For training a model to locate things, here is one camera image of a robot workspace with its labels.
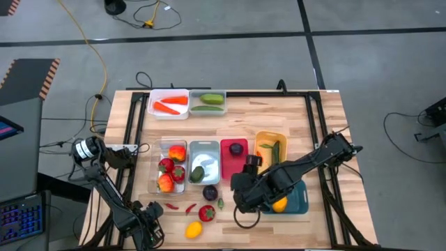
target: small red chili pepper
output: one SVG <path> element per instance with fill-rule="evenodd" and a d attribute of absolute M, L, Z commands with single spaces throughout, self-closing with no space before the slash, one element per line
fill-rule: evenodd
<path fill-rule="evenodd" d="M 174 206 L 174 205 L 169 204 L 169 203 L 164 203 L 164 205 L 166 205 L 168 208 L 173 209 L 173 210 L 178 210 L 179 209 L 179 207 Z"/>
<path fill-rule="evenodd" d="M 196 205 L 197 205 L 197 203 L 190 205 L 190 206 L 186 209 L 186 215 L 187 215 L 188 213 L 190 213 L 190 211 L 191 211 L 191 210 L 194 208 L 194 206 L 196 206 Z"/>

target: concrete floor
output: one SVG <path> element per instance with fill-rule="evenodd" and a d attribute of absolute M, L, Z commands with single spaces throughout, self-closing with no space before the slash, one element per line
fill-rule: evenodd
<path fill-rule="evenodd" d="M 303 31 L 296 0 L 166 2 L 180 12 L 183 23 L 171 30 L 148 31 L 113 20 L 103 11 L 101 0 L 64 1 L 87 37 L 95 39 Z M 122 18 L 129 18 L 143 4 L 129 3 Z M 313 31 L 446 26 L 442 0 L 305 0 L 305 6 Z M 176 18 L 161 9 L 157 22 L 169 25 Z M 79 39 L 75 25 L 53 0 L 22 0 L 14 16 L 0 17 L 0 43 Z M 445 97 L 446 33 L 318 36 L 314 42 L 325 85 L 341 91 L 353 139 L 364 146 L 358 160 L 379 243 L 389 248 L 444 250 L 446 165 L 424 164 L 398 152 L 384 134 L 383 119 L 388 112 L 418 114 Z M 140 70 L 151 75 L 156 87 L 174 83 L 267 89 L 282 78 L 289 89 L 317 89 L 304 37 L 95 47 L 109 70 L 105 94 L 110 98 L 115 90 L 137 86 L 134 75 Z M 102 66 L 84 45 L 0 47 L 0 55 L 0 73 L 17 58 L 61 59 L 44 103 L 45 117 L 82 118 L 85 102 L 102 84 Z M 109 105 L 103 102 L 97 119 L 107 119 L 108 113 Z M 81 121 L 43 123 L 42 144 L 67 139 L 82 126 Z M 415 119 L 392 117 L 388 128 L 395 142 L 418 158 L 445 161 L 446 150 L 439 142 L 414 140 L 413 133 L 425 130 Z M 87 127 L 80 136 L 89 135 Z M 64 174 L 70 161 L 63 155 L 41 155 L 39 170 L 52 176 Z M 56 198 L 53 204 L 64 215 L 51 229 L 50 247 L 73 247 L 74 238 L 66 237 L 72 236 L 72 222 L 85 205 Z"/>

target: teal container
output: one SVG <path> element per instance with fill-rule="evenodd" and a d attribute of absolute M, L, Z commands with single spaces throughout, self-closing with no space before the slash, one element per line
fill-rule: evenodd
<path fill-rule="evenodd" d="M 287 195 L 288 203 L 286 204 L 285 211 L 283 213 L 290 214 L 304 214 L 308 211 L 308 195 L 307 186 L 304 181 L 297 183 L 291 194 Z M 272 210 L 272 205 L 268 205 L 270 210 L 268 212 L 263 212 L 265 214 L 276 214 Z"/>

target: yellow lemon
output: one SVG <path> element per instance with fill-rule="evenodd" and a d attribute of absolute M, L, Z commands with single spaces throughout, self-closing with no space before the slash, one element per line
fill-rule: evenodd
<path fill-rule="evenodd" d="M 283 213 L 285 211 L 287 203 L 288 203 L 288 199 L 286 197 L 283 197 L 279 201 L 276 201 L 272 205 L 272 209 L 276 213 Z"/>
<path fill-rule="evenodd" d="M 185 236 L 186 238 L 195 238 L 201 234 L 201 231 L 203 231 L 201 222 L 192 222 L 187 226 Z"/>

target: red cutting board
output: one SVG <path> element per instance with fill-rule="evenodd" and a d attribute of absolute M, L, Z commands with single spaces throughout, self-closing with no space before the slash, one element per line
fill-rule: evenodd
<path fill-rule="evenodd" d="M 229 151 L 229 146 L 234 143 L 239 143 L 243 146 L 243 153 L 239 156 L 232 156 Z M 232 174 L 241 172 L 243 165 L 246 163 L 246 155 L 248 153 L 248 141 L 246 139 L 223 139 L 220 142 L 222 178 L 230 181 Z"/>

